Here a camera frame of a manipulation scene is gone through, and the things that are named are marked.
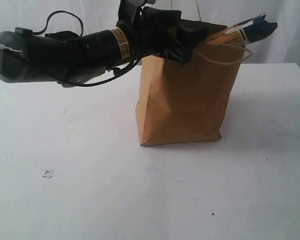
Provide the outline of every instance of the paper scrap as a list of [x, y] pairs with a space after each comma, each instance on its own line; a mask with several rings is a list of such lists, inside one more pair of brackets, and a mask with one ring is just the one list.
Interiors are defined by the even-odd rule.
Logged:
[[43, 178], [50, 179], [54, 176], [55, 170], [47, 171], [45, 170], [45, 173], [43, 174]]

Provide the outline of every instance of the yellow label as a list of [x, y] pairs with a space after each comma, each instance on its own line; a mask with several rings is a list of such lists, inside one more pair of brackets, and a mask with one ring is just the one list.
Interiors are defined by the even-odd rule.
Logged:
[[131, 52], [129, 42], [125, 33], [119, 27], [112, 29], [111, 32], [114, 35], [116, 41], [118, 42], [121, 52], [121, 59], [129, 58], [131, 56]]

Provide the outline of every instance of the white backdrop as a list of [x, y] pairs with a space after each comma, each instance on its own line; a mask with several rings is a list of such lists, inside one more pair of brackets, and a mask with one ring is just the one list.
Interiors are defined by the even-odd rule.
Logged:
[[[275, 33], [249, 45], [254, 52], [249, 63], [297, 63], [300, 66], [300, 0], [197, 0], [202, 20], [233, 25], [262, 12], [267, 20], [278, 22]], [[71, 11], [82, 18], [85, 32], [112, 29], [117, 22], [120, 0], [0, 0], [0, 32], [14, 27], [41, 30], [47, 16], [56, 10]], [[171, 0], [157, 0], [156, 8], [170, 9]], [[173, 0], [173, 9], [182, 17], [198, 20], [194, 0]], [[51, 20], [49, 32], [80, 32], [77, 20], [62, 14]]]

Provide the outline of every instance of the paper bag handle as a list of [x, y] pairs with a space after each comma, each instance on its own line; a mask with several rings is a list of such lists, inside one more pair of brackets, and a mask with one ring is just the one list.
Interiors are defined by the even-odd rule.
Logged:
[[212, 60], [208, 57], [206, 57], [205, 55], [197, 52], [197, 51], [194, 51], [195, 54], [199, 55], [200, 57], [202, 57], [203, 59], [205, 59], [206, 61], [208, 61], [209, 63], [212, 63], [212, 64], [219, 64], [219, 65], [223, 65], [223, 66], [231, 66], [231, 65], [234, 65], [234, 64], [239, 64], [239, 63], [242, 63], [243, 61], [247, 60], [248, 58], [250, 58], [253, 54], [253, 52], [250, 50], [250, 49], [247, 49], [245, 47], [242, 47], [242, 46], [235, 46], [235, 45], [230, 45], [230, 44], [220, 44], [220, 46], [227, 46], [227, 47], [230, 47], [230, 48], [233, 48], [233, 49], [240, 49], [240, 50], [244, 50], [245, 52], [248, 52], [249, 54], [243, 58], [241, 58], [240, 60], [238, 61], [232, 61], [232, 62], [222, 62], [222, 61], [215, 61], [215, 60]]

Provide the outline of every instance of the brown paper bag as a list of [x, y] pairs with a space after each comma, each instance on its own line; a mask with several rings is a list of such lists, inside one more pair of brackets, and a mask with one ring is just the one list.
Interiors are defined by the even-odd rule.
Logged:
[[144, 58], [136, 107], [141, 145], [221, 139], [219, 129], [243, 55], [239, 47], [203, 45], [185, 65]]

